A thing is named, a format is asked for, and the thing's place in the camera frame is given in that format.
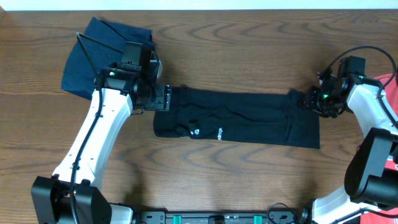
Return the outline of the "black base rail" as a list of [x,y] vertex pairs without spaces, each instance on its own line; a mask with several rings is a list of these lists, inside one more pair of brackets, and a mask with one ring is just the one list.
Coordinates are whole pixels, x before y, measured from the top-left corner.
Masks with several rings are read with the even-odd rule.
[[311,223],[308,208],[289,208],[283,203],[268,210],[168,211],[147,209],[135,211],[132,224],[305,224]]

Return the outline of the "folded navy blue garment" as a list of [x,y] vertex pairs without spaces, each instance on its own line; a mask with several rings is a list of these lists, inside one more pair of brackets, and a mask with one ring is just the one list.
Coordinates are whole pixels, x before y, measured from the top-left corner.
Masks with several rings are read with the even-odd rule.
[[[125,49],[126,42],[137,42],[154,48],[150,29],[104,21],[95,17],[87,25],[84,34],[121,51]],[[114,62],[120,62],[123,54],[84,38],[81,42],[94,66],[90,66],[80,44],[76,43],[66,61],[61,88],[76,96],[91,100],[95,90],[94,72],[100,72],[102,68]]]

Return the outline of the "black polo shirt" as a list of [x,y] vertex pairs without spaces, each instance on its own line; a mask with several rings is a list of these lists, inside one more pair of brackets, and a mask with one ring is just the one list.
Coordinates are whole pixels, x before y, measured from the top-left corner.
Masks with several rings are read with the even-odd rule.
[[154,133],[319,149],[319,117],[301,107],[303,97],[297,90],[279,95],[174,87],[170,109],[155,113]]

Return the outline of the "red t-shirt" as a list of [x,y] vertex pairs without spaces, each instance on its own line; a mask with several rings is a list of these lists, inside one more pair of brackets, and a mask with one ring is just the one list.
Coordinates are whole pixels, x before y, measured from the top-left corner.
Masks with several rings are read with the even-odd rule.
[[[397,83],[395,80],[391,81],[386,87],[385,92],[387,96],[387,100],[394,110],[395,114],[397,114]],[[391,170],[397,170],[397,162],[394,162],[392,159],[388,159],[386,162],[385,168]],[[360,224],[397,224],[396,218],[385,218],[373,213],[366,213],[360,216]]]

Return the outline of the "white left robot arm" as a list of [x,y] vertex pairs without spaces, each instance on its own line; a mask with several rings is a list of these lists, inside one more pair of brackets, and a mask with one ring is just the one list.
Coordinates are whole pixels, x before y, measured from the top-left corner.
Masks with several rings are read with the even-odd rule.
[[38,176],[31,196],[39,223],[133,223],[134,210],[108,202],[102,179],[115,140],[140,109],[167,111],[171,87],[149,72],[106,67],[98,74],[90,109],[72,147],[51,177]]

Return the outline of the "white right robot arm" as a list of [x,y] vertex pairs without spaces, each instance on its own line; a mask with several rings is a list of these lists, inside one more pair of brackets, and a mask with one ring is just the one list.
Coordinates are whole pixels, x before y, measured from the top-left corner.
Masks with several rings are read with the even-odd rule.
[[321,117],[337,117],[343,109],[359,122],[364,140],[350,162],[344,185],[304,208],[297,223],[344,223],[362,214],[397,218],[397,171],[386,167],[397,160],[397,116],[379,80],[362,75],[324,78],[311,87],[303,105]]

